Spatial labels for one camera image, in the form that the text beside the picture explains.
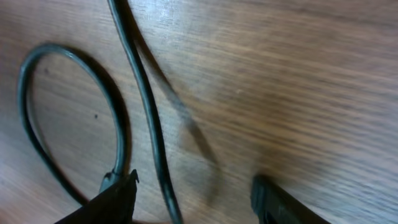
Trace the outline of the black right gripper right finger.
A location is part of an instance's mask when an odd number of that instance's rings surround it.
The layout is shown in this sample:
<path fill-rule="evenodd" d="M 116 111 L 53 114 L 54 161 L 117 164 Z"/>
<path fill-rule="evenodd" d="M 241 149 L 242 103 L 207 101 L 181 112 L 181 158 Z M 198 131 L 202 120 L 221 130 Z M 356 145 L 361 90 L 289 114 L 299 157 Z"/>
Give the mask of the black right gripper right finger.
<path fill-rule="evenodd" d="M 252 179 L 251 207 L 260 224 L 329 223 L 263 174 Z"/>

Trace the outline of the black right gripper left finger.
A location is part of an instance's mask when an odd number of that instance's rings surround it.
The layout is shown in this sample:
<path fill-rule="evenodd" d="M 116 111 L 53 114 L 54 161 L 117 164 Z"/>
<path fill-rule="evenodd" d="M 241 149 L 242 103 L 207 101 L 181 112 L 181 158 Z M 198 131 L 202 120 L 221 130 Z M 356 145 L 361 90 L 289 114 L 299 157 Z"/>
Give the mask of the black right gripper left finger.
<path fill-rule="evenodd" d="M 104 192 L 55 224 L 130 224 L 136 201 L 137 171 L 109 187 Z"/>

